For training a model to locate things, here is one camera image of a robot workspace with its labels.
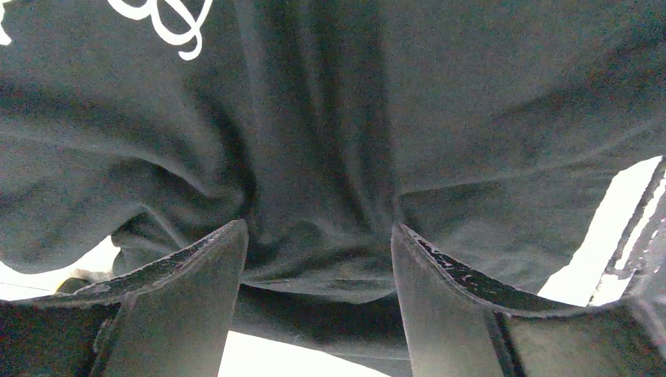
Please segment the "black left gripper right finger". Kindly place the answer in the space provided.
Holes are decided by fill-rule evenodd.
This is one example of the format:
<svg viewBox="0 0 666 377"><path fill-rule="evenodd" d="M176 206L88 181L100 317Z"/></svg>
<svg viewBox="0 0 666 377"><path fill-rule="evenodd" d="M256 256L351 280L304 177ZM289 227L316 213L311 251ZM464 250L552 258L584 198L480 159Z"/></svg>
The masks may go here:
<svg viewBox="0 0 666 377"><path fill-rule="evenodd" d="M662 376L665 307L570 306L518 290L392 229L397 296L416 376Z"/></svg>

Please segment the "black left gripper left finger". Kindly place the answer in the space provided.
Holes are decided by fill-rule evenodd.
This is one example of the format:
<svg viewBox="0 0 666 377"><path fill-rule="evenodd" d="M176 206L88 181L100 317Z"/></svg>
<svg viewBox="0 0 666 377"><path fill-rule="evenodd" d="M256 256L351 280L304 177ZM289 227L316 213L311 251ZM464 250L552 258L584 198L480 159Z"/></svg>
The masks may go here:
<svg viewBox="0 0 666 377"><path fill-rule="evenodd" d="M235 220L132 273L2 302L2 375L216 376L247 245Z"/></svg>

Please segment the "black floral print t-shirt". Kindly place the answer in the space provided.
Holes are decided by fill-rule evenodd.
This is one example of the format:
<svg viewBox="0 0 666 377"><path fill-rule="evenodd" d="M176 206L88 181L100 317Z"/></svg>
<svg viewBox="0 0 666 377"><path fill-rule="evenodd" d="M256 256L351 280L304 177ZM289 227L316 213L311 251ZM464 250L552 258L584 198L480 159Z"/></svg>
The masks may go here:
<svg viewBox="0 0 666 377"><path fill-rule="evenodd" d="M233 330L393 375L393 223L535 293L664 152L662 1L1 4L7 266L242 218Z"/></svg>

